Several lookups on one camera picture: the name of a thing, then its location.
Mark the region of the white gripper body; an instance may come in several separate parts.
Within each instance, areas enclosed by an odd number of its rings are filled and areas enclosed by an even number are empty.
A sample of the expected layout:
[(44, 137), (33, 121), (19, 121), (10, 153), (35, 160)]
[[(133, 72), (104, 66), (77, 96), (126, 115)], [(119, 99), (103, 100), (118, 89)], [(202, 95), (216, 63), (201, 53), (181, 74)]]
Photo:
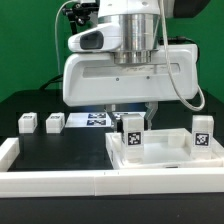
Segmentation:
[(122, 52), (122, 28), (104, 23), (68, 39), (63, 74), (69, 106), (189, 100), (199, 92), (194, 44)]

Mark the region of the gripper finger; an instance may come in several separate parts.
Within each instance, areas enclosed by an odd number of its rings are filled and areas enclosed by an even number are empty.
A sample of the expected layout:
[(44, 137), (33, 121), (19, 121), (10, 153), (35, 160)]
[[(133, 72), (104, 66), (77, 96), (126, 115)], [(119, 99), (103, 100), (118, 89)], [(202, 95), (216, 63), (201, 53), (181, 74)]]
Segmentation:
[(152, 119), (155, 116), (158, 110), (158, 103), (157, 102), (147, 102), (145, 104), (147, 110), (144, 115), (145, 120), (145, 129), (150, 130), (152, 128)]
[(115, 132), (120, 130), (121, 121), (115, 117), (116, 105), (115, 104), (107, 104), (105, 106), (105, 111), (111, 119), (111, 127)]

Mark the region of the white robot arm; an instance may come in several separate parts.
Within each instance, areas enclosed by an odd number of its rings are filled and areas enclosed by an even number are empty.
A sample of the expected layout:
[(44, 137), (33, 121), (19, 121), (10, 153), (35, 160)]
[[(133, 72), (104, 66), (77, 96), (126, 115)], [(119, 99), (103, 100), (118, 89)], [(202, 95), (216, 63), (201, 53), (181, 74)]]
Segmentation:
[(188, 101), (202, 96), (195, 44), (168, 42), (168, 18), (193, 18), (210, 0), (100, 0), (83, 2), (97, 10), (97, 24), (72, 35), (72, 55), (64, 66), (63, 101), (71, 106), (145, 103), (145, 116), (124, 115), (116, 126), (141, 132), (160, 101)]

